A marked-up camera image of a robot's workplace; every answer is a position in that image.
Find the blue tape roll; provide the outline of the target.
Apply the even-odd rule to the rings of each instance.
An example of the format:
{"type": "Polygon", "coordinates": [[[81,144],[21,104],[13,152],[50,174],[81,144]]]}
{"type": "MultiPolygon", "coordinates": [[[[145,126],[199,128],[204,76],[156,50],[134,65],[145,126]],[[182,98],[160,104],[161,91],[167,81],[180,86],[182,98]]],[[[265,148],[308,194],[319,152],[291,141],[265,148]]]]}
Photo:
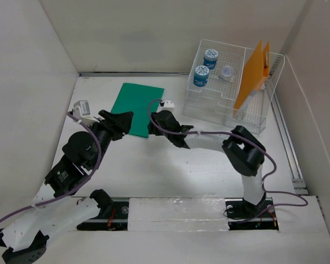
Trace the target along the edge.
{"type": "Polygon", "coordinates": [[[194,70],[193,83],[197,87],[204,87],[207,84],[210,70],[205,65],[199,65],[194,70]]]}
{"type": "Polygon", "coordinates": [[[209,70],[215,68],[217,59],[218,59],[218,51],[215,49],[207,49],[203,55],[203,65],[208,67],[209,70]]]}

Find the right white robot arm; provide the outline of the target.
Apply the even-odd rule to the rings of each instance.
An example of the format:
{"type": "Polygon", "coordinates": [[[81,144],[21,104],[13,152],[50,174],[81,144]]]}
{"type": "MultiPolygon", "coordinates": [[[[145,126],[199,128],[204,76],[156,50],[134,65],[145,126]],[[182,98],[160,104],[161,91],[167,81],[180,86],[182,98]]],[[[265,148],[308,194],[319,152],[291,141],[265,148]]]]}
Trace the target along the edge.
{"type": "Polygon", "coordinates": [[[240,206],[251,217],[263,210],[266,192],[262,187],[264,146],[243,126],[236,126],[229,135],[196,132],[192,125],[181,125],[172,112],[150,114],[148,133],[165,136],[174,146],[183,149],[205,149],[226,154],[233,168],[241,175],[244,194],[240,206]]]}

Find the orange notebook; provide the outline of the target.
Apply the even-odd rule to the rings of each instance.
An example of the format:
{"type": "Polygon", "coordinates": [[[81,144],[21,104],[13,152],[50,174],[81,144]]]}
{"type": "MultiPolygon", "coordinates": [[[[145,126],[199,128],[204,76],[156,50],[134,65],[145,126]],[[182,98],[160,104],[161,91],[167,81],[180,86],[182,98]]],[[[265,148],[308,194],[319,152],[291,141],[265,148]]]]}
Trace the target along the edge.
{"type": "Polygon", "coordinates": [[[246,62],[239,88],[239,93],[234,104],[234,114],[246,111],[250,101],[268,78],[270,72],[270,42],[262,48],[262,40],[246,62]]]}

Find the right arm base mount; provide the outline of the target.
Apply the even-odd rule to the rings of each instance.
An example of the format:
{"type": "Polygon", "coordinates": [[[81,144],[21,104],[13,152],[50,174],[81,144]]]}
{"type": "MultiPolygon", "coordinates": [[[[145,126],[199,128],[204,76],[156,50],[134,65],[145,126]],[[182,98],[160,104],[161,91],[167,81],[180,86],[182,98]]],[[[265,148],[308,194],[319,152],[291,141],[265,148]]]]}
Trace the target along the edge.
{"type": "Polygon", "coordinates": [[[279,230],[274,211],[261,213],[267,206],[273,205],[271,198],[254,206],[242,198],[225,199],[223,215],[228,220],[229,231],[234,230],[279,230]]]}

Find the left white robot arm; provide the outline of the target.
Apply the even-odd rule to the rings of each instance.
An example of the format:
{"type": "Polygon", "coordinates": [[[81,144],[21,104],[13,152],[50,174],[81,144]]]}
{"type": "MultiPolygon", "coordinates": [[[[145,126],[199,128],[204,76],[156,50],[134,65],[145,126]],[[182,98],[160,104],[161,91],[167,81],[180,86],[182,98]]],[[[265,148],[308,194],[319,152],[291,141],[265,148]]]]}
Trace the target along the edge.
{"type": "Polygon", "coordinates": [[[95,118],[72,110],[67,115],[84,130],[70,136],[62,148],[62,158],[46,175],[32,204],[4,217],[22,213],[10,226],[0,229],[5,263],[34,263],[60,235],[93,218],[105,219],[110,227],[118,211],[112,198],[97,189],[67,212],[54,215],[95,174],[110,143],[129,134],[133,112],[114,114],[101,110],[100,117],[95,118]]]}

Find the green notebook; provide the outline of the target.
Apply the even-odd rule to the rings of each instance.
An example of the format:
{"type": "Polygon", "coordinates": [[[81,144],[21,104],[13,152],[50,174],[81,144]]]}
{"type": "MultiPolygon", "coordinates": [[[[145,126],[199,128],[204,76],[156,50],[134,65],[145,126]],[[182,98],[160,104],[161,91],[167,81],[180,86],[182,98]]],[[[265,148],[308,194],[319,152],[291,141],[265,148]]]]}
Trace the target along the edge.
{"type": "Polygon", "coordinates": [[[121,86],[111,112],[119,114],[132,111],[134,115],[129,134],[147,139],[150,122],[147,108],[153,100],[162,99],[163,93],[163,88],[126,82],[121,86]]]}

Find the small clear tape roll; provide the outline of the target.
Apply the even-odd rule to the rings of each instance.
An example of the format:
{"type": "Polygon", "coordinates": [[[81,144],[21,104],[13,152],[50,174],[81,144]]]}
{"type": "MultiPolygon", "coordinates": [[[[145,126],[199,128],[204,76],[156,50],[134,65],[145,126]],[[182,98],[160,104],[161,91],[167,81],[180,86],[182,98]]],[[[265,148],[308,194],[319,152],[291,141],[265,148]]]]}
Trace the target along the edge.
{"type": "Polygon", "coordinates": [[[225,65],[221,67],[218,78],[223,81],[231,81],[234,75],[234,69],[231,66],[225,65]]]}

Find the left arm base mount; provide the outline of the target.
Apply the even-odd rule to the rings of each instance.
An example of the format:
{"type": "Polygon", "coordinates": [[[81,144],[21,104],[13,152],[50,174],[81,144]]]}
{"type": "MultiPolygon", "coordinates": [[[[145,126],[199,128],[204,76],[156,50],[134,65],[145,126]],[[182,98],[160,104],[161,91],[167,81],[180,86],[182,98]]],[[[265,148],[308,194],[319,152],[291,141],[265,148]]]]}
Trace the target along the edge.
{"type": "Polygon", "coordinates": [[[128,230],[129,199],[114,199],[113,207],[106,216],[97,216],[79,224],[79,231],[126,231],[128,230]]]}

